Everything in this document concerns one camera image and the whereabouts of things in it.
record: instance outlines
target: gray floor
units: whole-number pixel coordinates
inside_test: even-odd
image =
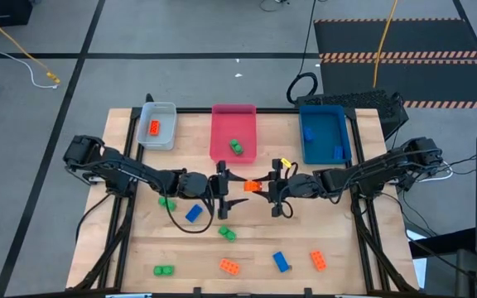
[[[477,2],[462,2],[477,33]],[[8,28],[8,32],[30,52],[77,53],[96,3],[43,0],[35,7],[28,26]],[[391,0],[329,0],[317,3],[315,16],[386,17],[391,4]],[[271,7],[273,3],[267,0],[266,5]],[[311,1],[297,0],[271,13],[260,11],[257,0],[106,0],[90,51],[295,53],[302,51],[310,8]],[[457,12],[451,0],[401,0],[396,17],[457,17]],[[309,52],[317,51],[313,35],[312,31]],[[1,36],[0,50],[17,51]],[[67,86],[75,61],[45,62]],[[304,70],[318,73],[316,63],[308,60]],[[209,107],[214,103],[288,107],[286,88],[299,64],[299,60],[257,59],[87,60],[7,295],[64,289],[75,226],[87,194],[86,187],[64,173],[62,167],[61,156],[73,135],[101,135],[109,108],[141,105],[148,92],[155,100],[182,107]],[[41,70],[36,70],[36,79],[49,83]],[[1,271],[65,87],[35,89],[23,65],[10,60],[0,60],[0,86]],[[306,83],[298,85],[296,94],[306,88]],[[409,109],[408,113],[410,121],[398,134],[397,144],[411,137],[433,137],[445,150],[448,161],[471,156],[475,151],[477,110]],[[472,166],[455,169],[469,170]],[[447,233],[474,226],[474,187],[473,175],[454,176],[418,184],[406,194],[406,200],[434,230]],[[406,211],[416,224],[421,224],[412,211]],[[446,284],[440,279],[443,275],[435,272],[428,273],[429,290],[432,285]]]

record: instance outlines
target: orange lego brick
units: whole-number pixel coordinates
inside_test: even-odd
[[[152,120],[150,122],[150,127],[148,128],[148,134],[151,136],[157,136],[159,134],[159,121]]]
[[[220,269],[224,270],[229,274],[237,275],[239,273],[240,266],[236,262],[222,259],[222,261],[220,261]]]
[[[244,182],[244,191],[261,191],[263,190],[263,184],[257,181]]]
[[[325,263],[325,259],[320,251],[311,252],[312,261],[316,266],[318,271],[323,271],[327,268],[327,264]]]

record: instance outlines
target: lego brick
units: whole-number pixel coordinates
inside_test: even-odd
[[[222,226],[219,229],[219,234],[224,236],[226,239],[228,239],[230,242],[234,242],[235,239],[237,238],[237,234],[235,234],[233,231],[231,231],[228,227]]]
[[[171,199],[167,199],[166,200],[168,202],[168,205],[169,205],[169,210],[170,211],[174,211],[176,210],[176,203],[174,203],[174,201],[172,201]],[[159,200],[157,201],[161,206],[165,207],[165,198],[164,197],[159,197]]]
[[[233,139],[229,141],[229,145],[231,146],[231,149],[235,153],[235,155],[241,155],[244,152],[244,149],[240,145],[239,141]]]
[[[222,259],[222,261],[220,261],[220,269],[224,270],[229,274],[237,275],[239,273],[240,266],[236,262]]]
[[[202,213],[202,208],[198,204],[195,204],[194,206],[192,206],[185,218],[190,222],[194,223],[200,213]]]
[[[344,148],[342,146],[335,146],[335,159],[343,159],[344,158]]]
[[[318,271],[323,271],[327,268],[327,264],[325,263],[325,259],[320,251],[311,252],[312,261],[316,266]]]
[[[277,264],[280,272],[288,271],[291,267],[288,265],[285,256],[282,255],[282,252],[276,252],[273,254],[273,260]]]
[[[305,138],[305,142],[314,141],[314,133],[310,127],[303,128],[303,137]]]
[[[263,183],[258,181],[244,182],[244,191],[261,191],[263,190]]]
[[[159,134],[159,121],[150,121],[150,127],[148,128],[148,134],[151,136],[157,136]]]
[[[154,266],[155,276],[173,276],[174,266]]]

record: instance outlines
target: wooden tabletop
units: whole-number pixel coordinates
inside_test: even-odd
[[[109,111],[103,135],[106,146],[123,150],[129,115],[130,109]],[[214,174],[214,162],[209,156],[210,118],[208,113],[179,114],[174,149],[145,151],[143,163],[156,169],[185,167],[188,171]],[[357,120],[365,159],[383,154],[386,147],[376,110],[357,110]],[[348,130],[352,142],[350,127]],[[257,160],[250,165],[228,165],[234,174],[247,179],[264,176],[271,170],[271,160],[281,157],[297,161],[299,172],[330,167],[302,162],[297,114],[258,114],[257,135]],[[136,147],[132,147],[132,157]],[[384,192],[397,197],[393,187],[386,187]],[[104,186],[92,186],[86,209],[103,197]],[[250,200],[234,206],[228,219],[215,218],[208,231],[193,235],[176,228],[157,203],[158,195],[140,183],[122,291],[190,293],[193,287],[201,286],[205,293],[302,294],[305,287],[312,288],[315,294],[365,293],[349,191],[345,191],[337,205],[325,199],[289,199],[295,211],[292,219],[272,218],[272,206],[264,198],[244,193],[241,183],[229,183],[228,199],[244,197]],[[195,224],[185,219],[198,201],[174,201],[177,209],[173,215],[185,228],[200,229],[206,225],[206,210]],[[67,286],[81,281],[103,252],[112,206],[111,199],[84,221]],[[384,252],[407,282],[418,288],[398,204],[382,196],[375,200],[375,209]],[[222,225],[236,232],[234,243],[219,235]],[[322,272],[312,264],[310,252],[314,250],[322,251],[326,260],[327,269]],[[273,253],[279,251],[292,265],[288,272],[280,273],[273,261]],[[376,259],[369,252],[374,286],[379,289]],[[222,258],[237,262],[240,273],[232,276],[220,270]],[[115,254],[110,266],[114,268],[116,263]],[[156,265],[174,265],[174,276],[154,276]],[[114,272],[110,270],[108,285],[113,284]]]

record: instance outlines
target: blue lego brick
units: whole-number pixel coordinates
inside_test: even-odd
[[[344,158],[344,148],[342,146],[335,146],[335,159]]]
[[[192,206],[185,218],[190,222],[194,223],[200,213],[202,213],[202,208],[198,204],[195,204],[194,206]]]
[[[273,254],[273,260],[279,267],[280,272],[285,272],[290,269],[290,266],[288,266],[287,260],[285,259],[285,256],[282,255],[282,252],[276,252]]]
[[[305,142],[312,142],[314,140],[314,133],[310,127],[303,128],[303,137],[305,138]]]

